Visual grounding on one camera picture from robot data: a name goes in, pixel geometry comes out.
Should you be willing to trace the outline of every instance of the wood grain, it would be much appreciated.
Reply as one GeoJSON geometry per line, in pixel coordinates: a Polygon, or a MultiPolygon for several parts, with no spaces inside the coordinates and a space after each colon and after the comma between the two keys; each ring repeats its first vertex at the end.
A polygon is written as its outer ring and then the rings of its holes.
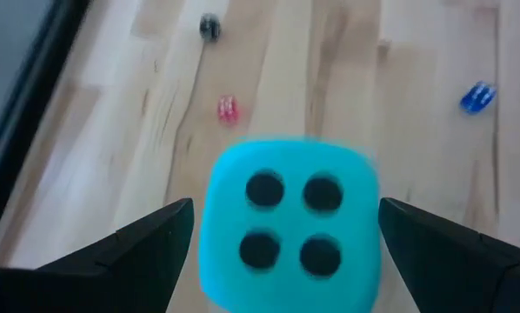
{"type": "MultiPolygon", "coordinates": [[[[355,147],[382,196],[520,245],[520,0],[93,2],[0,223],[0,266],[40,266],[190,196],[169,310],[219,311],[197,277],[211,166],[276,135],[355,147]],[[198,35],[204,12],[217,43],[198,35]],[[480,80],[500,101],[469,117],[458,102],[480,80]]],[[[374,311],[416,312],[382,249],[374,311]]]]}

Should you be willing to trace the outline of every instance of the red die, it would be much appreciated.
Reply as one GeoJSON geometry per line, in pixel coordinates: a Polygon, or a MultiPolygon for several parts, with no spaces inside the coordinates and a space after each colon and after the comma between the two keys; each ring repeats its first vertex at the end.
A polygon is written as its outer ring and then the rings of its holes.
{"type": "Polygon", "coordinates": [[[217,102],[217,117],[220,121],[233,124],[239,118],[235,96],[221,96],[217,102]]]}

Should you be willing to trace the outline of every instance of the teal die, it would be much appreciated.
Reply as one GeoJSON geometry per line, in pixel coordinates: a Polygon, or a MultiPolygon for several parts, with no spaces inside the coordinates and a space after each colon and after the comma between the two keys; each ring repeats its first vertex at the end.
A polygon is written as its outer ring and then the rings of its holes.
{"type": "Polygon", "coordinates": [[[208,188],[203,291],[233,312],[370,312],[380,272],[370,161],[314,140],[229,148],[208,188]]]}

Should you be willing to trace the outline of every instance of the wooden floor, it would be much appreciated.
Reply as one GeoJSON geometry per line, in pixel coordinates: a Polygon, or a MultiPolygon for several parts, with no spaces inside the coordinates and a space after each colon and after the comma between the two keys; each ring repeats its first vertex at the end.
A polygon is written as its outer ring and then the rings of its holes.
{"type": "MultiPolygon", "coordinates": [[[[382,196],[520,246],[520,0],[94,1],[0,223],[0,266],[35,268],[191,196],[169,311],[216,311],[197,280],[211,166],[243,137],[289,134],[356,147],[382,196]],[[223,20],[216,44],[204,12],[223,20]],[[481,80],[497,101],[467,116],[481,80]],[[224,94],[234,127],[217,121],[224,94]]],[[[384,245],[374,311],[417,311],[384,245]]]]}

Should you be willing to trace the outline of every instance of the blue die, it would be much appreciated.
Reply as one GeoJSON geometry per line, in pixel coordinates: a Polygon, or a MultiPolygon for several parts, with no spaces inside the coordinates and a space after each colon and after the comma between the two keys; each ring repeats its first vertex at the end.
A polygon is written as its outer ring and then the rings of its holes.
{"type": "Polygon", "coordinates": [[[476,114],[494,100],[496,88],[485,82],[478,82],[461,99],[461,107],[469,114],[476,114]]]}
{"type": "Polygon", "coordinates": [[[200,282],[242,312],[370,312],[380,275],[370,161],[311,140],[241,143],[210,179],[200,282]]]}

